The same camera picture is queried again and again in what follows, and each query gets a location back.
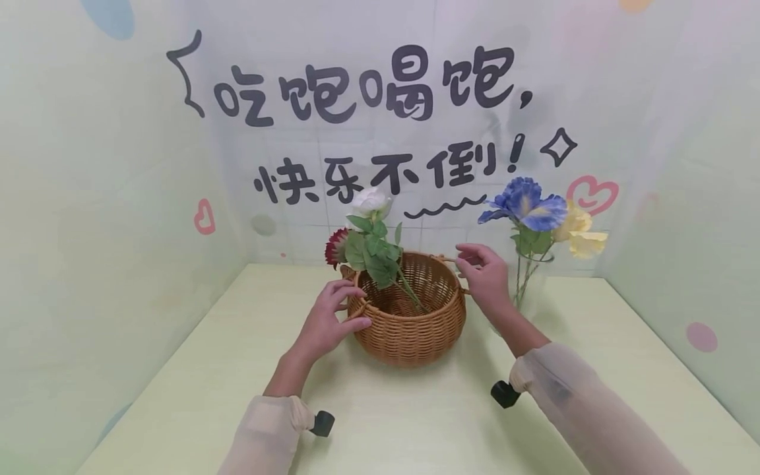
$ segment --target basket handle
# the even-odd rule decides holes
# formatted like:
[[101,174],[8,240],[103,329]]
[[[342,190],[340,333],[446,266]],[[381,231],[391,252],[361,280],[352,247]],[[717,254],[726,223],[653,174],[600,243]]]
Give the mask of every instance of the basket handle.
[[[444,264],[446,262],[451,262],[452,264],[454,264],[457,261],[456,259],[447,258],[443,254],[438,254],[438,255],[432,255],[431,254],[430,257],[432,257],[432,258],[434,258],[434,259],[436,259],[436,260],[438,260],[440,262],[443,262]],[[469,289],[465,289],[464,287],[461,286],[461,284],[459,285],[459,288],[462,289],[462,293],[464,295],[470,295],[470,290]]]
[[340,266],[340,275],[343,276],[343,279],[345,280],[353,280],[356,271],[344,264]]
[[352,318],[356,318],[356,317],[361,316],[364,313],[365,310],[367,310],[367,304],[366,304],[366,302],[363,303],[361,306],[359,306],[359,308],[356,309],[356,311],[354,313],[352,313],[351,315],[348,315],[348,318],[346,318],[346,320],[350,320]]

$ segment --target hand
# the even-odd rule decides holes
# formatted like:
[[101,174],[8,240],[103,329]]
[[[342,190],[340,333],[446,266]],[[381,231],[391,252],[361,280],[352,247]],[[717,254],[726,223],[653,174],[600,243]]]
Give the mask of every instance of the hand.
[[467,279],[475,303],[486,317],[493,319],[512,309],[509,299],[507,263],[490,247],[483,244],[457,244],[457,267],[460,277]]
[[372,320],[367,317],[338,321],[335,312],[348,308],[348,305],[341,304],[348,296],[364,297],[366,294],[349,280],[328,282],[314,302],[290,351],[314,363],[334,350],[348,335],[369,327]]

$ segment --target light green wall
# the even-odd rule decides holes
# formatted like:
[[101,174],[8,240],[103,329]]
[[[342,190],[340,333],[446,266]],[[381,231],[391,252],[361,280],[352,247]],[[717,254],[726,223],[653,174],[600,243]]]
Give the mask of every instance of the light green wall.
[[185,35],[132,4],[122,41],[79,2],[0,7],[3,474],[72,473],[244,265],[164,55]]
[[760,441],[757,47],[757,38],[744,38],[722,50],[735,59],[713,64],[719,80],[692,98],[698,113],[637,203],[619,248],[610,248],[604,275]]

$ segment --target yellow flower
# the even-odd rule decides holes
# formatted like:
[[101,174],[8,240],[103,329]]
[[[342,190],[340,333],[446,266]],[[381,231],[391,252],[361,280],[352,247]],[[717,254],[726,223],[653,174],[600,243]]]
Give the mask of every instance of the yellow flower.
[[585,233],[591,229],[591,215],[568,200],[568,215],[562,225],[552,231],[554,242],[567,241],[571,233]]
[[580,259],[593,258],[604,250],[607,233],[570,232],[570,252]]

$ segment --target flower stem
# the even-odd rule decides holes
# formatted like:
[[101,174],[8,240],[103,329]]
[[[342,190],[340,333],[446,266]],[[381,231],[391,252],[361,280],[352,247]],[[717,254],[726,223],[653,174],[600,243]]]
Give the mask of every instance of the flower stem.
[[407,278],[404,276],[404,272],[401,269],[398,270],[398,275],[401,278],[401,283],[404,284],[404,288],[402,290],[409,296],[410,299],[412,299],[414,305],[419,307],[423,312],[430,313],[430,311],[425,308],[423,303],[420,302],[420,298],[417,297],[417,295],[414,293],[414,290],[412,290],[411,285],[409,285],[409,282],[407,281]]
[[[532,270],[530,269],[530,262],[527,263],[526,268],[525,268],[525,279],[523,281],[522,291],[520,291],[520,288],[518,287],[518,294],[520,295],[520,298],[519,298],[520,302],[522,302],[522,299],[525,297],[525,290],[527,289],[528,279],[530,279],[530,276],[532,276],[534,274],[534,272],[536,270],[538,270],[538,266],[540,266],[543,263],[543,258],[546,257],[546,254],[549,253],[549,250],[552,248],[553,245],[554,245],[554,243],[552,242],[552,244],[546,249],[546,251],[544,251],[544,253],[541,255],[541,257],[538,258],[538,261],[535,261],[535,267],[533,267]],[[519,277],[520,277],[520,259],[521,259],[521,257],[522,256],[520,256],[518,254],[518,282],[520,281]]]
[[522,254],[518,251],[518,282],[515,286],[515,307],[518,311],[520,310],[520,268],[522,267],[522,259]]

